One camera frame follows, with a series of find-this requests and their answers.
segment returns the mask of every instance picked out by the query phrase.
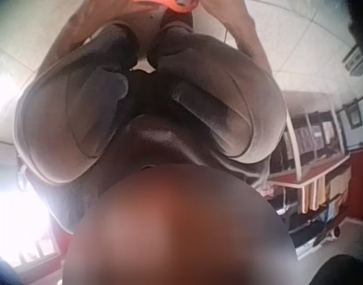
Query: picture frame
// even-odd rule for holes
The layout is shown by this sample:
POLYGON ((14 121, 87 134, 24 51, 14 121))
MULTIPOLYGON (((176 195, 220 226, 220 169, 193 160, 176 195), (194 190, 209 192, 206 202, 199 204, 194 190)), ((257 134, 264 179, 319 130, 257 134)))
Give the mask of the picture frame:
POLYGON ((363 126, 362 114, 357 101, 344 106, 344 109, 351 129, 357 129, 363 126))

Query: wooden shelf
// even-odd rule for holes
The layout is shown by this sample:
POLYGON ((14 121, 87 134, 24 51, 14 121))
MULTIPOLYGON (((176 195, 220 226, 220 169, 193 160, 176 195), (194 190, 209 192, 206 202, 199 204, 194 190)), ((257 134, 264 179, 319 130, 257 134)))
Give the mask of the wooden shelf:
POLYGON ((328 174, 341 164, 346 162, 349 156, 335 156, 329 159, 318 161, 315 165, 309 166, 307 173, 301 179, 296 181, 296 171, 282 172, 275 175, 271 175, 268 179, 268 183, 271 185, 291 187, 291 188, 303 188, 313 183, 318 178, 328 174))

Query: orange object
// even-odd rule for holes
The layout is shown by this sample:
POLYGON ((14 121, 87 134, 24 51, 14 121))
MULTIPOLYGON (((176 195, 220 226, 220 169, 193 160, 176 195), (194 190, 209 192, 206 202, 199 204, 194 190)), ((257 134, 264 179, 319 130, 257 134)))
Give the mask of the orange object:
POLYGON ((187 13, 197 7, 199 0, 134 0, 135 2, 155 2, 163 4, 168 8, 179 12, 187 13))

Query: cloth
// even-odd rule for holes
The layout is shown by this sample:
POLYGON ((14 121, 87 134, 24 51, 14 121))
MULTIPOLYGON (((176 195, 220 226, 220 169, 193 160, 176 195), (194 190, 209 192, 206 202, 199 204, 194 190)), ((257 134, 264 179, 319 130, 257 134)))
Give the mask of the cloth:
POLYGON ((306 214, 309 210, 317 211, 325 201, 325 176, 298 190, 299 213, 306 214))
POLYGON ((351 178, 351 167, 347 168, 342 174, 333 178, 330 181, 330 199, 333 199, 338 194, 344 194, 349 189, 349 182, 351 178))
POLYGON ((317 181, 317 203, 323 205, 326 202, 326 197, 325 176, 323 176, 317 181))
POLYGON ((27 176, 59 224, 124 177, 191 163, 257 188, 286 121, 274 79, 246 54, 187 28, 162 30, 148 54, 157 69, 130 71, 138 44, 106 27, 40 76, 20 99, 15 143, 27 176))
POLYGON ((306 214, 310 209, 310 192, 313 191, 313 183, 298 190, 298 212, 306 214))

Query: human arm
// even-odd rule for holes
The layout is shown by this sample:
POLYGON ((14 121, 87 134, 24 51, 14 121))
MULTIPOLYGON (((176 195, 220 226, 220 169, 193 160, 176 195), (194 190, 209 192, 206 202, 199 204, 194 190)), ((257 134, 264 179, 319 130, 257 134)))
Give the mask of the human arm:
POLYGON ((70 17, 49 49, 38 74, 48 70, 83 43, 107 22, 126 14, 153 9, 132 0, 85 0, 70 17))
POLYGON ((233 35, 241 52, 250 56, 260 68, 272 74, 257 31, 244 0, 201 0, 202 6, 233 35))

